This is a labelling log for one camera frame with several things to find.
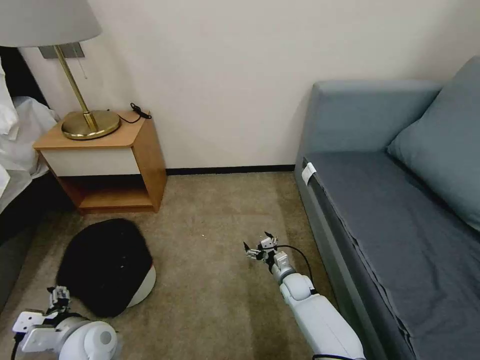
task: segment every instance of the white wall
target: white wall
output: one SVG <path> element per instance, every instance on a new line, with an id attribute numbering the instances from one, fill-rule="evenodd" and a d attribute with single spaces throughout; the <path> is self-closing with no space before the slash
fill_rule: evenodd
<path id="1" fill-rule="evenodd" d="M 445 80 L 479 53 L 478 0 L 90 0 L 92 109 L 150 109 L 167 167 L 293 164 L 326 79 Z M 23 51 L 49 104 L 79 110 L 56 60 Z"/>

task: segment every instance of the beige carpet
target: beige carpet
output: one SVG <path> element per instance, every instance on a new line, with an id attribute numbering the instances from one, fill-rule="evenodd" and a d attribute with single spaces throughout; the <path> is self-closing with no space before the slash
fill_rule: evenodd
<path id="1" fill-rule="evenodd" d="M 152 293 L 109 322 L 121 334 L 121 359 L 310 359 L 311 350 L 266 265 L 244 255 L 263 231 L 299 247 L 314 283 L 333 300 L 292 173 L 171 176 L 156 214 L 52 213 L 36 232 L 0 315 L 0 359 L 9 359 L 10 331 L 25 308 L 46 309 L 65 247 L 85 226 L 122 216 L 135 221 L 157 270 Z M 297 254 L 297 270 L 307 267 Z M 74 311 L 94 317 L 74 299 Z M 17 359 L 55 359 L 35 354 Z"/>

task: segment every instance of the black power cord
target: black power cord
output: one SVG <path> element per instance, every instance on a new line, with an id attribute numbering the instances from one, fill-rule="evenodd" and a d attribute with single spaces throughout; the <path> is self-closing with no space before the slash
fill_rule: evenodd
<path id="1" fill-rule="evenodd" d="M 340 355 L 330 355 L 330 354 L 318 354 L 318 355 L 313 355 L 311 357 L 311 360 L 315 359 L 338 359 L 338 360 L 354 360 L 350 357 L 345 357 L 345 356 L 340 356 Z"/>
<path id="2" fill-rule="evenodd" d="M 273 246 L 273 247 L 262 247 L 262 250 L 271 250 L 271 249 L 277 250 L 277 249 L 280 249 L 280 248 L 289 248 L 289 249 L 293 249 L 296 252 L 300 253 L 300 255 L 303 257 L 303 260 L 305 260 L 306 267 L 308 268 L 308 275 L 310 277 L 311 283 L 313 284 L 314 283 L 314 277 L 312 275 L 312 268 L 310 267 L 310 263 L 309 263 L 307 257 L 305 256 L 305 254 L 301 250 L 299 250 L 295 246 L 291 246 L 291 245 L 277 245 L 277 246 Z"/>
<path id="3" fill-rule="evenodd" d="M 144 119 L 151 119 L 152 118 L 152 115 L 149 115 L 149 114 L 143 112 L 142 109 L 140 108 L 140 106 L 135 105 L 133 102 L 130 103 L 130 106 L 131 106 L 131 109 L 138 114 L 138 119 L 134 120 L 134 121 L 128 121 L 127 119 L 118 115 L 120 117 L 120 119 L 122 119 L 124 122 L 129 123 L 129 124 L 135 124 L 141 118 L 144 118 Z"/>
<path id="4" fill-rule="evenodd" d="M 17 350 L 19 348 L 19 344 L 24 339 L 24 337 L 25 337 L 24 332 L 15 333 L 15 336 L 13 337 L 13 339 L 15 340 L 15 344 L 13 345 L 13 349 L 11 350 L 10 360 L 15 360 L 15 357 L 17 356 Z"/>

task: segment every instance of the sofa armrest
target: sofa armrest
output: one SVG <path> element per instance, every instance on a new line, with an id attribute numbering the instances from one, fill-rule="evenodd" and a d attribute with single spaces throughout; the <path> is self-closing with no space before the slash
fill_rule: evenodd
<path id="1" fill-rule="evenodd" d="M 313 86 L 297 157 L 378 151 L 418 120 L 442 86 L 427 80 L 320 81 Z"/>

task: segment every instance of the wooden nightstand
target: wooden nightstand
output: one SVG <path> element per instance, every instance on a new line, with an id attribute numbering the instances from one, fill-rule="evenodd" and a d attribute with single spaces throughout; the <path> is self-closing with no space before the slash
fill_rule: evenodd
<path id="1" fill-rule="evenodd" d="M 153 120 L 122 120 L 117 131 L 93 140 L 68 139 L 60 128 L 61 122 L 33 147 L 80 213 L 158 211 L 167 175 Z"/>

